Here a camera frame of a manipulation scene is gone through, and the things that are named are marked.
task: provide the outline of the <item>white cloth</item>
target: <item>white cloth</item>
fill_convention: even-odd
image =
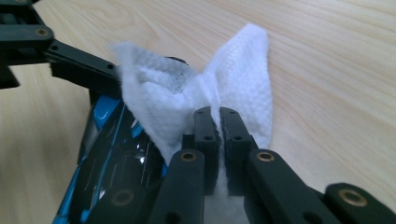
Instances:
[[[123,101],[166,163],[180,150],[183,133],[192,132],[194,111],[208,105],[217,127],[220,127],[219,107],[230,107],[239,112],[258,146],[268,148],[272,94],[267,72],[268,39],[262,28],[245,26],[216,52],[202,74],[132,43],[118,44],[115,51],[120,62]],[[224,219],[228,223],[245,223],[248,221],[245,215],[235,217],[235,211],[241,209],[240,200],[234,208],[226,208],[233,203],[227,202],[223,173],[221,166],[216,200],[209,199],[212,203],[205,205],[213,216],[205,217],[205,223],[225,223]],[[216,209],[234,211],[228,217],[219,217]]]

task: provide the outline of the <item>white wipe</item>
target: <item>white wipe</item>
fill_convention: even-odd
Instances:
[[[268,148],[272,94],[268,39],[262,28],[245,26],[216,52],[202,74],[131,43],[118,44],[115,51],[123,101],[166,163],[181,149],[183,133],[192,132],[194,111],[208,105],[218,127],[220,106],[238,111],[258,146]],[[242,199],[227,196],[223,160],[220,166],[215,195],[205,198],[205,223],[248,223]]]

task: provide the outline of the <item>screw hole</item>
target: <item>screw hole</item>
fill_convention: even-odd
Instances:
[[[124,206],[133,200],[134,200],[134,194],[130,190],[125,189],[125,190],[120,190],[119,192],[114,194],[114,196],[111,199],[111,202],[113,202],[113,204],[116,206]]]
[[[275,157],[268,152],[259,152],[257,158],[261,161],[273,161]]]
[[[367,200],[353,189],[340,189],[338,195],[344,202],[354,206],[364,207],[367,205]]]
[[[166,224],[177,224],[177,223],[180,223],[181,216],[180,216],[180,214],[178,214],[176,212],[170,212],[165,215],[164,221]]]
[[[181,154],[181,159],[183,161],[195,161],[196,158],[197,156],[192,152],[185,152]]]
[[[311,212],[304,213],[304,219],[310,224],[321,224],[321,223],[323,223],[323,221],[320,218],[320,216],[318,216],[315,213],[311,213]]]
[[[46,29],[36,29],[35,34],[41,35],[41,36],[46,36],[49,34],[49,32]]]

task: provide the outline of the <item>blue panel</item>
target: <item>blue panel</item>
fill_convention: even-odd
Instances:
[[[52,224],[67,223],[67,216],[69,215],[70,204],[72,202],[74,188],[76,187],[79,170],[80,168],[78,167],[73,174],[72,180],[70,181],[69,187],[67,188],[66,194],[64,195],[64,200],[62,201],[58,214],[53,220]]]
[[[56,217],[53,219],[52,224],[67,224],[68,221],[67,217]]]
[[[166,165],[166,163],[163,164],[163,177],[166,176],[166,173],[168,173],[168,166]]]
[[[87,221],[87,219],[88,219],[88,217],[90,216],[90,210],[88,210],[88,209],[85,209],[84,211],[82,211],[82,213],[81,213],[81,219],[80,219],[80,222],[81,223],[85,223],[86,221]]]
[[[136,138],[139,134],[141,134],[143,131],[142,126],[140,126],[140,123],[137,122],[136,126],[134,126],[131,130],[132,138]]]
[[[95,108],[93,109],[93,118],[98,130],[103,128],[111,113],[113,113],[119,103],[120,99],[114,99],[105,95],[101,95],[99,97]]]

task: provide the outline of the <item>wooden table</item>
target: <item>wooden table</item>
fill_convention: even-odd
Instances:
[[[42,0],[56,37],[114,62],[133,41],[203,70],[247,22],[269,35],[270,148],[314,189],[360,186],[396,211],[396,2]],[[47,64],[0,91],[1,223],[50,223],[76,168],[87,90]]]

